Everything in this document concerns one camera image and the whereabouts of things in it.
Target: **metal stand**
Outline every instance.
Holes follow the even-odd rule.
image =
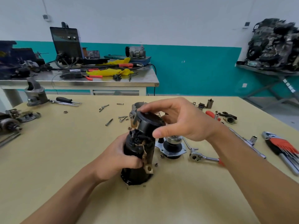
[[[295,72],[295,73],[285,73],[285,72],[273,72],[273,71],[264,71],[264,70],[260,70],[257,69],[255,67],[249,67],[249,66],[245,66],[245,65],[236,65],[239,68],[243,68],[249,71],[253,71],[256,72],[258,74],[262,74],[262,75],[268,75],[271,78],[274,78],[276,81],[271,83],[271,84],[267,84],[264,80],[261,79],[261,77],[257,77],[257,79],[260,81],[260,83],[264,86],[258,90],[253,91],[252,93],[242,97],[243,100],[248,101],[249,103],[251,103],[252,105],[260,108],[261,110],[265,110],[266,108],[273,106],[273,105],[277,105],[280,103],[284,103],[284,104],[290,104],[293,105],[295,107],[299,108],[299,96],[296,93],[296,90],[293,88],[293,86],[290,84],[290,82],[287,80],[287,78],[292,77],[292,76],[299,76],[299,72]],[[275,86],[276,84],[279,83],[284,83],[285,86],[289,89],[290,93],[291,93],[291,97],[288,98],[284,98],[281,97],[279,94],[277,94],[272,87]],[[255,94],[258,94],[264,90],[268,90],[275,98],[277,101],[270,103],[269,105],[266,106],[261,106],[257,103],[255,103],[254,101],[252,101],[250,99],[250,97],[252,97]],[[290,99],[295,98],[298,103],[290,101]]]

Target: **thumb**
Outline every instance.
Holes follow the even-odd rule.
[[[162,137],[169,137],[174,135],[181,135],[180,131],[181,131],[180,124],[178,123],[168,124],[166,126],[162,126],[155,129],[154,132],[152,133],[152,136],[154,138],[162,138]]]
[[[142,167],[142,160],[136,156],[127,156],[125,155],[123,158],[123,168],[140,168]]]

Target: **hand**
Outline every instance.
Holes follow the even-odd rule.
[[[212,136],[223,124],[214,120],[183,97],[153,101],[138,109],[141,112],[159,111],[166,126],[159,127],[152,133],[154,138],[181,135],[193,141],[202,141]]]
[[[136,156],[127,156],[123,153],[123,146],[128,134],[127,132],[118,136],[102,154],[90,163],[97,181],[106,181],[123,168],[142,167],[141,159]]]

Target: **wall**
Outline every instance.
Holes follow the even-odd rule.
[[[6,20],[0,22],[0,40],[16,40],[18,47],[49,52],[43,57],[52,60],[56,53],[49,27],[64,21],[79,30],[83,46],[99,50],[102,56],[124,54],[128,44],[144,44],[158,71],[156,93],[182,95],[241,96],[258,88],[252,73],[234,67],[241,48],[247,49],[256,22],[276,15],[295,20],[296,13],[291,0],[44,3],[46,9],[42,0],[2,0],[0,16]],[[293,15],[287,7],[278,7],[282,4],[291,6]],[[50,23],[42,18],[46,12],[52,17]],[[250,28],[243,29],[247,21],[251,21]]]

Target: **person's right hand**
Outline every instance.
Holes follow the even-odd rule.
[[[203,113],[183,97],[153,101],[138,109],[141,112],[159,111],[168,115],[162,116],[166,123],[152,133],[154,138],[181,135],[193,141],[202,141],[213,136],[222,124]]]

